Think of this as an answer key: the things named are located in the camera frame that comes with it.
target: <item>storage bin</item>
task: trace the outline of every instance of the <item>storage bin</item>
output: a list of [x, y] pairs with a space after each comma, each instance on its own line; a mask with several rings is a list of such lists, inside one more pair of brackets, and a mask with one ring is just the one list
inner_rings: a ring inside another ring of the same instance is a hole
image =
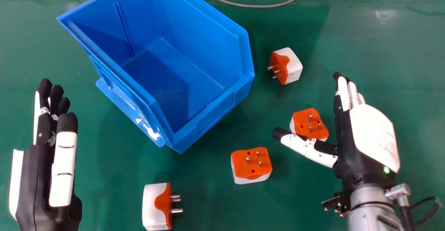
[[179, 153], [254, 79], [246, 30], [203, 0], [89, 0], [57, 20], [91, 58], [97, 87]]

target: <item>bin bottom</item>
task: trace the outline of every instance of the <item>bin bottom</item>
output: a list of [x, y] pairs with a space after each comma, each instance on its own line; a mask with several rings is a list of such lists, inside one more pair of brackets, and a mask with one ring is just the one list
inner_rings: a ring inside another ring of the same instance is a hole
[[162, 39], [122, 68], [156, 99], [174, 133], [224, 92], [224, 87]]

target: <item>gray cable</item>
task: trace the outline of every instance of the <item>gray cable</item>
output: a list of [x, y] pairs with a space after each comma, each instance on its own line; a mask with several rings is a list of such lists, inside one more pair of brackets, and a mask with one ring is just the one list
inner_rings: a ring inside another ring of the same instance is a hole
[[248, 7], [248, 8], [273, 8], [273, 7], [280, 7], [280, 6], [284, 6], [287, 5], [295, 0], [287, 0], [285, 2], [282, 3], [278, 3], [278, 4], [271, 4], [271, 5], [248, 5], [248, 4], [241, 4], [241, 3], [235, 3], [235, 2], [231, 2], [231, 1], [227, 1], [227, 0], [217, 0], [217, 1], [221, 1], [222, 3], [226, 3], [229, 5], [233, 5], [233, 6], [238, 6], [238, 7]]

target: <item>blue container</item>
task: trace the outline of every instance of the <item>blue container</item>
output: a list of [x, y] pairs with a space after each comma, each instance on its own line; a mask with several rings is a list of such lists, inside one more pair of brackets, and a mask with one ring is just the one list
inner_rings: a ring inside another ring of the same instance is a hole
[[184, 152], [249, 93], [246, 30], [203, 0], [89, 0], [57, 20], [96, 86], [158, 146]]

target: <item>robotic hand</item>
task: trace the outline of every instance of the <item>robotic hand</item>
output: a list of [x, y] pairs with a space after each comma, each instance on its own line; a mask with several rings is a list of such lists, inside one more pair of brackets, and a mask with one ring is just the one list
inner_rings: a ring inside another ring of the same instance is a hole
[[77, 231], [82, 202], [74, 194], [78, 119], [63, 89], [43, 79], [35, 92], [33, 144], [13, 151], [9, 211], [21, 231]]
[[[335, 176], [342, 180], [343, 190], [322, 205], [325, 211], [334, 209], [340, 217], [349, 215], [350, 231], [402, 231], [402, 223], [394, 212], [395, 202], [399, 204], [407, 230], [413, 231], [414, 226], [427, 220], [413, 223], [413, 207], [407, 199], [410, 188], [406, 184], [395, 184], [400, 161], [392, 122], [365, 103], [350, 79], [338, 72], [334, 79], [338, 146], [309, 140], [282, 128], [275, 128], [272, 136], [306, 158], [334, 170]], [[439, 204], [436, 199], [429, 218]]]

